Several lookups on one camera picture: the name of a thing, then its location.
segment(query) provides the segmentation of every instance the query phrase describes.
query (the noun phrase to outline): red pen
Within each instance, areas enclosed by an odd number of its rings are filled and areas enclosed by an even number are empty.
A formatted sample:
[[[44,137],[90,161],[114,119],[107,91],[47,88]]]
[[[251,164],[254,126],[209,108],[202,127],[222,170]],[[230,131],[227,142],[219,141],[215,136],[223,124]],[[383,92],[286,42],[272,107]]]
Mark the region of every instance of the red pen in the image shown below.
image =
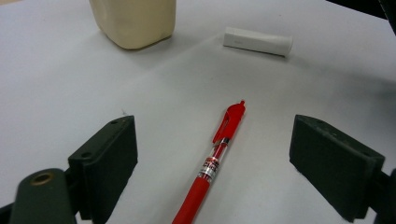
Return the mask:
[[[233,134],[238,127],[239,121],[245,113],[245,101],[228,107],[224,119],[220,124],[218,131],[213,138],[213,147],[209,157],[206,158],[204,165],[195,178],[184,203],[172,222],[172,224],[191,224],[194,217],[204,200],[210,183],[216,176],[219,169],[220,161]]]

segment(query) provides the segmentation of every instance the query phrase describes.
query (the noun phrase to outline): table surface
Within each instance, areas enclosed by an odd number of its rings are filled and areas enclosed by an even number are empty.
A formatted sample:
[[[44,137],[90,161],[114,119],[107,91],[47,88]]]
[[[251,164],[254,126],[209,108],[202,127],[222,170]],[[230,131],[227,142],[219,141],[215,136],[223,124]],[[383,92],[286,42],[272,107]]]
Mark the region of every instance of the table surface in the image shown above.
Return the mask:
[[[226,26],[292,35],[288,58],[222,46]],[[113,44],[89,1],[0,6],[0,206],[29,174],[134,115],[139,163],[108,223],[171,223],[227,106],[247,112],[195,223],[346,223],[289,163],[294,116],[323,119],[396,167],[396,37],[319,0],[178,1],[173,36]],[[373,223],[375,212],[355,223]]]

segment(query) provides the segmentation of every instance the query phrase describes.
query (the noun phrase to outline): plastic jug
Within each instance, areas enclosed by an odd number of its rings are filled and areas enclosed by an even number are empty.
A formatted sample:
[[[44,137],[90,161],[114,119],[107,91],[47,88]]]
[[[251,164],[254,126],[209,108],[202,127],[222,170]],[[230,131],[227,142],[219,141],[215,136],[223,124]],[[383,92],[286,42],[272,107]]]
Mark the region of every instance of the plastic jug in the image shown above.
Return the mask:
[[[176,0],[90,0],[96,24],[124,49],[141,49],[172,35]]]

